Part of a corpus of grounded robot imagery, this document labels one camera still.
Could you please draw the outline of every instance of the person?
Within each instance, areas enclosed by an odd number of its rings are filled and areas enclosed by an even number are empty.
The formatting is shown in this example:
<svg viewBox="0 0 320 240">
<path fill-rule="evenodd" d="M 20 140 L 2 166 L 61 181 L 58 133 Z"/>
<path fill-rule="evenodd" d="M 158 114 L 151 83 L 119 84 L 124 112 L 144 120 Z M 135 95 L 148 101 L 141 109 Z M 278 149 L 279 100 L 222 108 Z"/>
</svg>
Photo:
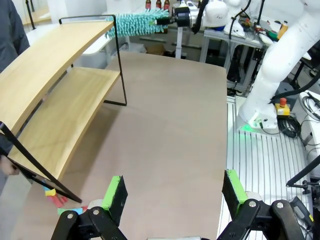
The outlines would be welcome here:
<svg viewBox="0 0 320 240">
<path fill-rule="evenodd" d="M 29 41 L 22 20 L 12 0 L 0 0 L 0 74 L 28 47 Z M 11 142 L 0 135 L 0 167 L 6 175 L 16 175 L 19 171 L 3 153 L 9 153 Z"/>
</svg>

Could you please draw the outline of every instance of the curved wooden shelf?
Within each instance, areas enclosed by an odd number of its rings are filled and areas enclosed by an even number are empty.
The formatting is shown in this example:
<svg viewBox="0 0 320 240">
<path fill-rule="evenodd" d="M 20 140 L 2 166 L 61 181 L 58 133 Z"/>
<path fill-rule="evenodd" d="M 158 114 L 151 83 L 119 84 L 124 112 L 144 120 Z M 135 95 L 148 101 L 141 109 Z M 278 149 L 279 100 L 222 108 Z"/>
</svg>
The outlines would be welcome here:
<svg viewBox="0 0 320 240">
<path fill-rule="evenodd" d="M 113 22 L 64 23 L 35 42 L 0 74 L 0 120 L 17 134 L 42 97 Z"/>
<path fill-rule="evenodd" d="M 32 116 L 18 140 L 60 179 L 69 160 L 120 72 L 74 67 Z M 15 147 L 9 157 L 43 176 Z"/>
</svg>

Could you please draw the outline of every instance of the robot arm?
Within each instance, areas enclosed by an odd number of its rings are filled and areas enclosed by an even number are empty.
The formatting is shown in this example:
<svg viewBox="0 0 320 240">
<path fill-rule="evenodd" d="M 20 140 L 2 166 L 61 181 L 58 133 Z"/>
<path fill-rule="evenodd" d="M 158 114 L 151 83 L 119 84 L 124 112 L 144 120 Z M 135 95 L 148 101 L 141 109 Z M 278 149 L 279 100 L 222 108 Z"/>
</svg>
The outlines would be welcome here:
<svg viewBox="0 0 320 240">
<path fill-rule="evenodd" d="M 320 1 L 301 0 L 302 16 L 289 27 L 282 38 L 271 45 L 263 59 L 253 88 L 239 109 L 239 116 L 252 128 L 277 127 L 277 113 L 270 104 L 279 84 L 292 71 L 300 58 L 320 40 Z"/>
</svg>

